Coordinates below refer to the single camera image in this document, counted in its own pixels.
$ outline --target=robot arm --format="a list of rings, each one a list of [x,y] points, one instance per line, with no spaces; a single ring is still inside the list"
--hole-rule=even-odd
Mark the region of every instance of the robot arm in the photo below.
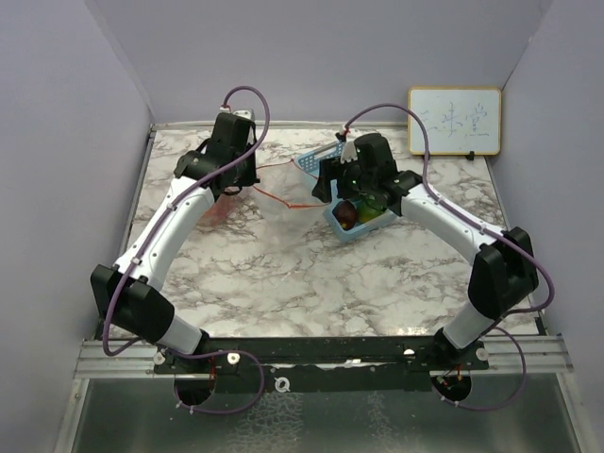
[[[485,228],[500,232],[532,255],[530,237],[524,230],[516,227],[503,231],[446,201],[480,228],[466,224],[428,193],[420,175],[397,170],[388,141],[380,134],[361,136],[346,144],[340,158],[322,160],[312,194],[330,202],[333,179],[337,181],[339,198],[369,198],[373,205],[423,225],[472,265],[469,302],[434,338],[435,349],[442,356],[458,357],[506,311],[537,288],[534,266],[501,241],[484,234]]]
[[[92,272],[92,291],[102,318],[107,317],[109,302],[120,279],[134,263],[136,266],[117,299],[113,324],[150,343],[162,344],[183,354],[203,349],[209,335],[178,317],[174,306],[159,291],[178,250],[214,201],[227,188],[241,189],[258,182],[256,158],[252,154],[209,185],[192,191],[190,188],[202,177],[241,156],[255,142],[251,110],[222,112],[211,137],[178,160],[168,193],[141,236],[111,268],[99,264]],[[147,240],[150,244],[142,255],[137,255]]]

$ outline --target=purple-gray wall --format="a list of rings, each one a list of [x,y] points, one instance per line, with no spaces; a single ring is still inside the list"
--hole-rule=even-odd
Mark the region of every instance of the purple-gray wall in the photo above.
[[[82,0],[5,2],[0,42],[0,450],[45,452],[151,118]]]
[[[555,0],[504,90],[495,180],[557,287],[547,311],[604,445],[604,3]],[[537,299],[545,298],[545,285]]]
[[[86,1],[158,122],[213,119],[239,84],[265,92],[281,120],[343,120],[406,102],[413,85],[503,87],[551,3]]]

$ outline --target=blue plastic basket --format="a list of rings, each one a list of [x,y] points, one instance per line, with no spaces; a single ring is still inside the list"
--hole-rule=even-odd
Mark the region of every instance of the blue plastic basket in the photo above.
[[[323,159],[335,158],[342,154],[344,149],[344,143],[338,143],[333,146],[333,149],[322,149],[310,151],[309,153],[303,154],[302,156],[298,156],[295,158],[295,163],[300,166],[305,172],[313,175],[319,176],[319,162]],[[310,180],[309,182],[314,184],[316,182],[315,179]],[[326,218],[327,222],[331,225],[331,228],[336,233],[338,239],[347,243],[348,241],[353,241],[363,234],[367,234],[369,231],[374,229],[384,227],[390,224],[394,219],[396,219],[396,214],[394,214],[391,210],[386,210],[383,214],[375,219],[370,220],[369,222],[365,222],[364,224],[356,224],[351,229],[344,230],[340,225],[340,222],[333,215],[333,209],[336,207],[338,203],[342,201],[341,198],[337,197],[337,189],[336,189],[336,181],[331,181],[331,193],[332,193],[332,202],[325,211],[323,212],[323,216]]]

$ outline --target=black metal bar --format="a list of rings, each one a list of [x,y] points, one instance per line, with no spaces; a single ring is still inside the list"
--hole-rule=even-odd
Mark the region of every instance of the black metal bar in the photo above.
[[[206,350],[242,350],[255,355],[262,363],[267,391],[274,390],[278,377],[292,383],[292,392],[428,391],[429,371],[453,366],[433,353],[433,341],[431,336],[210,338]],[[483,344],[477,342],[459,358],[464,370],[488,369],[488,362],[477,358],[480,347]],[[208,374],[211,367],[209,361],[182,359],[168,352],[166,362],[156,366],[155,372],[177,378]],[[219,357],[213,367],[217,393],[249,393],[258,388],[258,368],[245,357],[236,365]]]

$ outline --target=red apple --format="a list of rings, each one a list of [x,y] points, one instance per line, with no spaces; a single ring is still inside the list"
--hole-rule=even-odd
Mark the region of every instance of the red apple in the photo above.
[[[357,209],[350,201],[341,201],[331,212],[344,231],[352,229],[359,218]]]

